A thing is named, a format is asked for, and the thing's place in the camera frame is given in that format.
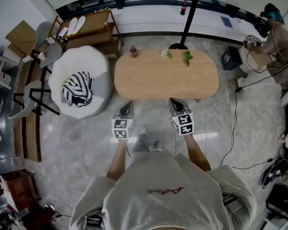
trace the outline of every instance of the bottle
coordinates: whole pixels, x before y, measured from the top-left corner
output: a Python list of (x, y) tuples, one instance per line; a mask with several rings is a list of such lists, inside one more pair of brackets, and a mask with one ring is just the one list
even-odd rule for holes
[(136, 47), (135, 46), (133, 46), (133, 45), (131, 45), (131, 47), (130, 47), (130, 52), (131, 52), (131, 56), (132, 57), (137, 57), (138, 56), (138, 52), (137, 52), (137, 49), (136, 49)]
[(184, 1), (183, 5), (181, 7), (180, 14), (184, 15), (186, 13), (186, 10), (187, 10), (187, 0)]

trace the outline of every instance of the gray pants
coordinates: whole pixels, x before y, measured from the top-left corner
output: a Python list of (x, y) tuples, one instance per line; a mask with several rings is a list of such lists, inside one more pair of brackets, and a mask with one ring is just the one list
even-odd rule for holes
[(149, 152), (148, 137), (146, 134), (139, 135), (132, 152)]

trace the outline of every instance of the oval coffee table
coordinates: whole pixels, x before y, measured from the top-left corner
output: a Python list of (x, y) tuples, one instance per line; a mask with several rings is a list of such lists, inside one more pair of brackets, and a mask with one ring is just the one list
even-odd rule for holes
[(124, 54), (116, 63), (114, 84), (129, 100), (203, 99), (215, 94), (219, 86), (214, 61), (200, 50), (190, 50), (193, 59), (187, 67), (185, 50), (170, 50), (173, 59), (161, 56), (161, 49), (138, 50), (133, 58)]

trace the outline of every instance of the black pole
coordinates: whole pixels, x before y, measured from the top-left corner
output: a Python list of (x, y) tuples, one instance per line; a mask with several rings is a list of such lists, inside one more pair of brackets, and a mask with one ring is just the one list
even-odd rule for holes
[(190, 26), (191, 26), (191, 23), (192, 23), (192, 20), (193, 20), (193, 16), (194, 16), (197, 4), (198, 4), (198, 0), (192, 0), (190, 11), (189, 11), (189, 15), (188, 15), (188, 19), (187, 19), (186, 25), (184, 27), (184, 31), (183, 31), (183, 34), (182, 34), (182, 38), (181, 38), (180, 44), (172, 44), (169, 47), (170, 49), (188, 49), (184, 45), (184, 42), (186, 41), (186, 38), (187, 38), (189, 29), (190, 29)]

